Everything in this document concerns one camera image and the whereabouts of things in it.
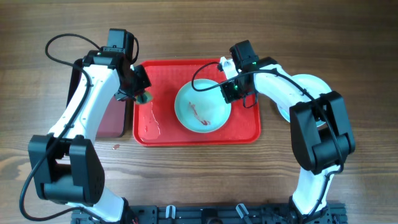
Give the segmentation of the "green yellow sponge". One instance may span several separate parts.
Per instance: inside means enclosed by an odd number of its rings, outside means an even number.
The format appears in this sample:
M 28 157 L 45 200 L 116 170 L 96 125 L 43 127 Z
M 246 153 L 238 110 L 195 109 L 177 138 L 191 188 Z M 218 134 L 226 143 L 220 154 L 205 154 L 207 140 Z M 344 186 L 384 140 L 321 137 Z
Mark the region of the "green yellow sponge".
M 153 100 L 153 96 L 148 91 L 144 91 L 141 94 L 136 96 L 136 104 L 137 105 L 143 105 L 143 104 L 151 102 L 152 100 Z

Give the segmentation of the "light green plate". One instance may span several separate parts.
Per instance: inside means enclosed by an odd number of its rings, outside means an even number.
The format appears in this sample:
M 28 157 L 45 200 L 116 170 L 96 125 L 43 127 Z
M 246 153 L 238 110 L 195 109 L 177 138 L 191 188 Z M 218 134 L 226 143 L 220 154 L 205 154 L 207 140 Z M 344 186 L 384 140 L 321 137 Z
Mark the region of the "light green plate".
M 309 74 L 298 74 L 298 75 L 293 75 L 291 78 L 293 81 L 298 81 L 301 84 L 299 84 L 301 87 L 308 89 L 308 92 L 314 97 L 318 98 L 321 93 L 329 93 L 332 91 L 330 86 L 324 82 L 321 78 L 318 78 L 314 75 L 309 75 Z M 277 105 L 277 109 L 279 110 L 280 115 L 287 121 L 290 122 L 290 115 L 289 112 L 284 110 L 282 107 Z M 317 127 L 320 127 L 324 125 L 325 122 L 322 120 L 318 120 L 316 122 Z
M 213 80 L 198 79 L 178 91 L 174 110 L 185 128 L 195 133 L 211 133 L 229 120 L 232 106 L 225 102 L 220 87 L 213 88 L 216 84 Z

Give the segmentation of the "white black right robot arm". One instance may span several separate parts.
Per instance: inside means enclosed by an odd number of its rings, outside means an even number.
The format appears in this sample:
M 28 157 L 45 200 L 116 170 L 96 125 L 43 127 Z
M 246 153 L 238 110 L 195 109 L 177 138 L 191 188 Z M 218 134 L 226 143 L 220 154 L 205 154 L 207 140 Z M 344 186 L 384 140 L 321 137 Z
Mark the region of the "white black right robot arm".
M 218 68 L 227 78 L 221 84 L 227 103 L 260 93 L 280 108 L 290 123 L 292 150 L 300 165 L 292 210 L 302 223 L 322 216 L 331 180 L 355 150 L 343 97 L 318 77 L 289 75 L 270 57 L 222 57 Z

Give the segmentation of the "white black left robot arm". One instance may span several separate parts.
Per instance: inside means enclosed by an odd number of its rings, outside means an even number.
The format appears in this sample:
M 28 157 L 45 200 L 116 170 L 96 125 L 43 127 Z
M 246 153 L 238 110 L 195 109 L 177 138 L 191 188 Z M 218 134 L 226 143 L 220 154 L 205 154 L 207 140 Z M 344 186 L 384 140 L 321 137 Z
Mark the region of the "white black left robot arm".
M 33 182 L 42 200 L 68 205 L 100 223 L 137 223 L 128 201 L 106 188 L 103 166 L 94 142 L 112 98 L 147 103 L 149 77 L 122 52 L 91 50 L 80 67 L 81 79 L 66 110 L 45 136 L 28 145 Z

